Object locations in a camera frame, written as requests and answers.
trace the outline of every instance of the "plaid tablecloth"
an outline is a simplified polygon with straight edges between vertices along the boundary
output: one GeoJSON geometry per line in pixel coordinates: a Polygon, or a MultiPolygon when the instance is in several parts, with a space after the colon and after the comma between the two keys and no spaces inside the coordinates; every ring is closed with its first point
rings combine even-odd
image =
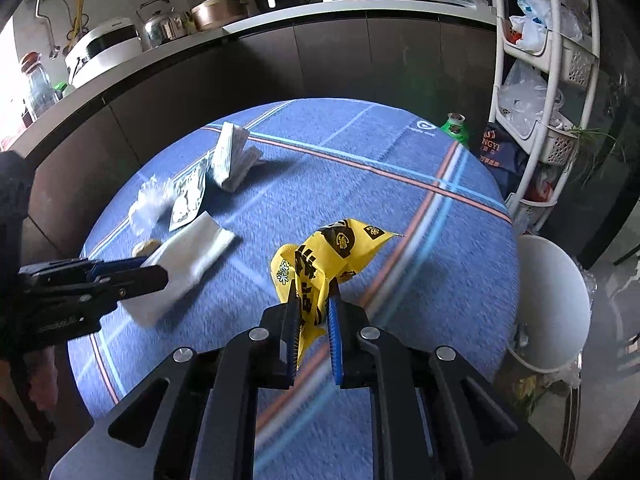
{"type": "MultiPolygon", "coordinates": [[[[269,263],[284,243],[355,218],[402,233],[341,287],[370,319],[406,345],[454,346],[487,378],[506,348],[518,299],[510,220],[487,170],[460,144],[407,111],[344,99],[263,105],[203,126],[156,155],[127,182],[89,235],[83,256],[130,256],[140,241],[127,212],[153,174],[177,176],[215,146],[223,121],[242,124],[264,152],[227,194],[209,184],[204,209],[238,235],[199,286],[151,330],[123,309],[101,332],[71,341],[84,402],[108,412],[162,359],[183,345],[218,348],[279,303],[269,263]]],[[[156,231],[166,240],[167,225],[156,231]]],[[[308,352],[288,392],[260,392],[256,478],[369,479],[369,394],[340,391],[326,339],[308,352]]]]}

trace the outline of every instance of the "kitchen counter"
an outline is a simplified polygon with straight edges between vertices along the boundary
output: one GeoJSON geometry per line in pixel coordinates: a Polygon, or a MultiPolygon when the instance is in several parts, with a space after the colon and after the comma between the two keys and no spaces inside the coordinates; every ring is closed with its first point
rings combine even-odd
{"type": "Polygon", "coordinates": [[[236,33],[251,32],[252,28],[261,28],[277,22],[314,16],[334,12],[349,12],[363,10],[388,10],[401,12],[423,12],[439,16],[451,16],[463,20],[472,20],[486,25],[495,25],[496,16],[492,7],[481,9],[469,9],[449,4],[423,2],[418,0],[341,0],[337,2],[323,2],[305,6],[291,7],[289,9],[276,10],[267,14],[253,16],[239,22],[231,23],[216,30],[210,30],[181,38],[147,50],[120,65],[108,70],[100,76],[85,83],[69,96],[65,97],[46,111],[12,144],[11,149],[28,157],[30,153],[67,118],[71,117],[80,108],[91,100],[100,96],[104,91],[163,59],[175,56],[178,53],[196,46],[218,40],[223,36],[236,33]]]}
{"type": "Polygon", "coordinates": [[[258,105],[346,98],[484,132],[492,10],[357,0],[277,10],[139,54],[47,110],[12,148],[36,168],[22,264],[75,257],[134,174],[203,124],[258,105]]]}

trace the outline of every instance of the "yellow snack bag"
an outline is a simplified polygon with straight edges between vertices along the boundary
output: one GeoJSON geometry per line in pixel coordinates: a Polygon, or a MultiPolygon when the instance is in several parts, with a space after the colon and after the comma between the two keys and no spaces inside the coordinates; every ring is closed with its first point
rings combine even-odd
{"type": "Polygon", "coordinates": [[[271,279],[281,302],[289,296],[291,281],[302,308],[298,361],[320,335],[326,315],[329,282],[350,280],[364,269],[380,247],[395,233],[347,218],[319,228],[296,246],[285,244],[271,260],[271,279]]]}

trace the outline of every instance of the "white rice cooker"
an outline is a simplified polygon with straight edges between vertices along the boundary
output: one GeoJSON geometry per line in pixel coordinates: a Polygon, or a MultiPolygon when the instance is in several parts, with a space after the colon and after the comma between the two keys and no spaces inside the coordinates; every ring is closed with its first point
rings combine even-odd
{"type": "Polygon", "coordinates": [[[85,34],[65,57],[69,84],[78,88],[108,69],[142,53],[133,21],[113,18],[85,34]]]}

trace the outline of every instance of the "metal screw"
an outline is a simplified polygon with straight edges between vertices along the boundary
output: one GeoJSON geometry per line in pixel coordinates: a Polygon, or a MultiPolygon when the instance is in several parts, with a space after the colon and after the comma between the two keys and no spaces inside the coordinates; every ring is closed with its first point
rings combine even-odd
{"type": "Polygon", "coordinates": [[[378,339],[380,337],[380,330],[374,326],[366,326],[360,330],[360,336],[362,336],[363,339],[378,339]]]}
{"type": "Polygon", "coordinates": [[[262,341],[269,337],[269,331],[266,328],[262,328],[261,326],[257,326],[256,328],[252,328],[251,332],[249,332],[249,339],[252,341],[262,341]]]}
{"type": "Polygon", "coordinates": [[[453,361],[456,358],[456,351],[449,346],[441,346],[436,350],[436,355],[441,361],[453,361]]]}
{"type": "Polygon", "coordinates": [[[178,348],[174,352],[174,361],[177,363],[185,363],[193,357],[191,348],[178,348]]]}

